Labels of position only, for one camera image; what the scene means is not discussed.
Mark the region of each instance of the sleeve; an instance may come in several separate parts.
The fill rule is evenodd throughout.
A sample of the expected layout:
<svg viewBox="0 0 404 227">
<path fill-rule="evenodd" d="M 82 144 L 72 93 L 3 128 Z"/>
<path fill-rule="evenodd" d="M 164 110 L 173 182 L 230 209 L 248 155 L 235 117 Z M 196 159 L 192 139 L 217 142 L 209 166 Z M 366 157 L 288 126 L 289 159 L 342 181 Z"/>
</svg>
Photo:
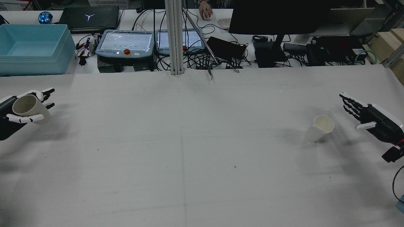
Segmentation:
<svg viewBox="0 0 404 227">
<path fill-rule="evenodd" d="M 194 3 L 196 5 L 196 8 L 199 8 L 199 3 L 201 0 L 194 0 Z"/>
</svg>

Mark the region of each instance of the metal rod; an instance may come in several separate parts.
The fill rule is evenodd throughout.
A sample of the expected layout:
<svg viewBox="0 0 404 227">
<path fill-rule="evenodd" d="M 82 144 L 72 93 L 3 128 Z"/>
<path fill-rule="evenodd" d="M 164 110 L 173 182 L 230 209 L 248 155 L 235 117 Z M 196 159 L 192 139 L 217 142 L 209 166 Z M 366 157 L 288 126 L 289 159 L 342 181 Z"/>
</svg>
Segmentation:
<svg viewBox="0 0 404 227">
<path fill-rule="evenodd" d="M 395 62 L 396 60 L 398 60 L 399 58 L 401 58 L 401 56 L 403 56 L 404 53 L 404 43 L 401 44 L 401 46 L 399 46 L 397 48 L 397 50 L 395 50 L 384 62 L 383 62 L 383 66 L 386 68 L 390 68 Z"/>
<path fill-rule="evenodd" d="M 181 0 L 165 0 L 171 75 L 184 74 Z"/>
<path fill-rule="evenodd" d="M 182 7 L 182 11 L 185 13 L 187 16 L 188 20 L 191 22 L 193 28 L 195 29 L 196 33 L 198 33 L 199 38 L 205 44 L 206 48 L 209 51 L 209 54 L 212 56 L 213 61 L 216 63 L 216 65 L 220 65 L 219 61 L 217 60 L 215 54 L 213 53 L 212 49 L 209 47 L 209 45 L 206 43 L 205 39 L 203 38 L 203 35 L 199 32 L 198 27 L 195 25 L 194 21 L 191 19 L 191 17 L 188 15 L 187 11 Z"/>
</svg>

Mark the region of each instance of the white paper cup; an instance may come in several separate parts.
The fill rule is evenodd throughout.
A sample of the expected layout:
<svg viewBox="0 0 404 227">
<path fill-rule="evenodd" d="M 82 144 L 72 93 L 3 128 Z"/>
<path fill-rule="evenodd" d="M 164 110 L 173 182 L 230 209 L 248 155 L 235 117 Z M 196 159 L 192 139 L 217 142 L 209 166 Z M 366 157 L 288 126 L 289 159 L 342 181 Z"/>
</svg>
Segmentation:
<svg viewBox="0 0 404 227">
<path fill-rule="evenodd" d="M 302 44 L 307 44 L 311 36 L 311 33 L 308 34 L 300 34 L 296 36 L 296 42 L 302 43 Z"/>
<path fill-rule="evenodd" d="M 308 142 L 316 142 L 321 137 L 330 133 L 334 129 L 334 122 L 331 118 L 321 115 L 314 119 L 309 129 L 305 133 L 305 139 Z"/>
<path fill-rule="evenodd" d="M 51 119 L 49 110 L 34 95 L 18 98 L 13 104 L 13 112 L 21 117 L 42 114 L 44 119 L 34 122 L 35 124 L 46 124 Z"/>
</svg>

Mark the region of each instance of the hand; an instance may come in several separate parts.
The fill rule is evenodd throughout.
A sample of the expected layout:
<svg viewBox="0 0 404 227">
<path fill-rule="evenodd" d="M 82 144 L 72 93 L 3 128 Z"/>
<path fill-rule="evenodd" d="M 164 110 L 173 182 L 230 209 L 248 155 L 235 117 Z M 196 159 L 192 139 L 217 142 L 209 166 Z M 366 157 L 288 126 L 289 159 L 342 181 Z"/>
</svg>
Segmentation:
<svg viewBox="0 0 404 227">
<path fill-rule="evenodd" d="M 7 139 L 16 131 L 20 130 L 27 123 L 36 122 L 44 119 L 42 114 L 36 114 L 28 117 L 21 117 L 14 114 L 12 106 L 14 102 L 24 95 L 35 95 L 42 103 L 49 99 L 50 94 L 55 90 L 48 88 L 43 91 L 30 90 L 21 95 L 10 95 L 0 100 L 0 141 Z M 54 106 L 54 103 L 44 104 L 47 109 Z"/>
<path fill-rule="evenodd" d="M 344 110 L 357 119 L 360 124 L 356 130 L 366 129 L 378 140 L 395 145 L 382 158 L 387 162 L 395 162 L 404 156 L 404 129 L 400 120 L 376 104 L 359 101 L 347 93 L 339 95 L 344 103 Z"/>
<path fill-rule="evenodd" d="M 205 18 L 209 18 L 213 14 L 213 10 L 210 7 L 210 5 L 207 3 L 207 1 L 201 1 L 199 3 L 199 13 L 201 15 L 201 18 L 204 20 Z"/>
</svg>

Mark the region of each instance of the monitor stand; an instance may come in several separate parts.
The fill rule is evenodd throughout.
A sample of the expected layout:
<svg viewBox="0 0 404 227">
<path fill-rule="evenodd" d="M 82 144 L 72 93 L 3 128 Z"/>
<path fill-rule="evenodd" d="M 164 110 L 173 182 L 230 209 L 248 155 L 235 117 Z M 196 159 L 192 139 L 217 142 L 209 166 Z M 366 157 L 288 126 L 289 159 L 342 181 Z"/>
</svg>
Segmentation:
<svg viewBox="0 0 404 227">
<path fill-rule="evenodd" d="M 276 62 L 285 62 L 281 44 L 285 35 L 277 35 L 274 42 L 254 42 L 255 59 L 259 68 L 275 67 Z"/>
</svg>

